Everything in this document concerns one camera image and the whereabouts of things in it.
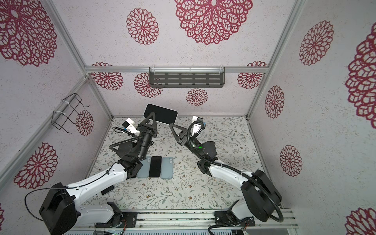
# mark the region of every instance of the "smartphone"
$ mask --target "smartphone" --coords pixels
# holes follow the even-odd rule
[[[144,112],[144,118],[149,116],[151,112],[155,113],[155,121],[169,125],[170,123],[175,124],[177,118],[177,111],[172,109],[167,109],[164,107],[148,104]]]
[[[162,156],[152,156],[152,159],[150,160],[150,170],[149,170],[150,178],[157,178],[161,176],[161,164],[162,164]]]

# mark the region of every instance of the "floral tablecloth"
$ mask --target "floral tablecloth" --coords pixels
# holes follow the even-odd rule
[[[121,127],[126,118],[115,118],[105,139],[91,175],[106,168],[119,157],[108,146],[129,138],[116,133],[112,127]],[[133,118],[140,123],[143,118]],[[214,141],[218,158],[240,170],[263,170],[244,117],[204,118],[207,127],[198,137],[200,142]],[[177,125],[188,128],[190,118],[178,118]],[[158,136],[153,139],[148,156],[173,157],[173,178],[128,179],[102,196],[85,202],[99,205],[115,202],[120,209],[225,209],[242,197],[240,189],[221,179],[202,174],[198,159],[172,136],[168,125],[158,123]]]

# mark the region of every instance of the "red flower pattern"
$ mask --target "red flower pattern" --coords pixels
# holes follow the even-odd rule
[[[159,35],[158,23],[147,10],[133,9],[127,19],[127,29],[130,36],[141,45],[150,45]]]
[[[1,231],[1,225],[3,225],[4,221],[4,210],[1,208],[1,203],[0,203],[0,231]]]
[[[76,117],[76,128],[81,135],[89,135],[94,127],[91,114],[86,110],[81,110]]]
[[[281,87],[273,86],[272,88],[270,88],[265,99],[265,110],[267,115],[270,118],[278,117],[282,112],[283,106],[285,104],[284,101],[285,98]]]
[[[203,89],[195,88],[187,93],[186,99],[189,104],[200,106],[208,100],[208,94]]]
[[[55,56],[57,35],[39,1],[2,0],[0,22],[0,50],[5,59],[38,67]]]
[[[255,61],[247,66],[267,66],[265,62]],[[263,73],[240,73],[238,74],[238,84],[245,89],[252,89],[259,85]]]
[[[93,66],[112,66],[107,63],[99,62]],[[121,73],[91,73],[94,81],[107,90],[117,90],[123,85]]]
[[[176,16],[187,36],[205,45],[218,44],[238,32],[252,8],[251,0],[175,0]]]
[[[162,88],[153,88],[150,86],[149,83],[149,74],[148,73],[141,73],[135,77],[133,81],[134,86],[138,93],[145,97],[156,97],[159,96],[163,89]]]
[[[20,188],[36,189],[49,181],[57,164],[58,156],[55,149],[48,143],[42,143],[14,177],[13,182]]]
[[[372,208],[358,208],[346,216],[346,235],[374,235],[376,234],[376,211]]]
[[[376,23],[366,40],[357,46],[354,60],[347,68],[347,100],[356,107],[356,115],[370,120],[376,128]]]
[[[329,21],[324,20],[313,26],[300,46],[300,61],[304,65],[311,65],[321,60],[330,48],[333,34],[333,25]]]
[[[283,171],[289,176],[297,176],[302,170],[302,158],[298,150],[291,145],[286,145],[279,157]]]

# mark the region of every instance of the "black smartphone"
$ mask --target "black smartphone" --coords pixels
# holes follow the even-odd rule
[[[161,176],[162,156],[152,156],[150,160],[149,177],[157,178]]]
[[[175,124],[177,118],[177,111],[172,109],[167,109],[164,107],[148,104],[144,112],[144,118],[149,116],[151,112],[155,113],[155,120],[160,123],[169,125],[170,123]]]

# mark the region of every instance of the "black wire rack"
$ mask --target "black wire rack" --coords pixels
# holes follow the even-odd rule
[[[78,101],[78,103],[77,103],[77,105],[76,105],[75,107],[71,106],[71,102],[72,102],[74,99],[76,99],[76,100]],[[71,95],[65,97],[65,98],[62,99],[61,101],[62,101],[62,102],[65,102],[65,103],[68,104],[68,105],[65,107],[65,109],[69,106],[69,107],[71,107],[73,110],[72,110],[72,112],[71,112],[68,116],[64,113],[65,109],[64,109],[63,111],[54,110],[54,111],[52,112],[51,124],[52,124],[54,127],[56,127],[58,130],[63,129],[66,133],[73,134],[73,132],[68,132],[68,131],[63,127],[64,124],[65,124],[68,120],[69,120],[72,124],[76,124],[75,122],[73,122],[73,121],[70,119],[70,116],[72,115],[72,113],[73,113],[73,112],[76,112],[76,113],[78,114],[78,112],[76,111],[76,108],[77,108],[80,104],[81,104],[83,107],[85,107],[85,108],[86,108],[86,107],[89,107],[90,105],[88,105],[88,106],[83,105],[83,104],[81,103],[82,98],[81,98],[77,93],[73,93],[73,94],[71,94]],[[60,125],[59,123],[56,122],[56,121],[59,119],[59,117],[60,117],[61,115],[64,115],[64,116],[66,117],[66,120],[64,121],[64,123],[63,123],[62,125]]]

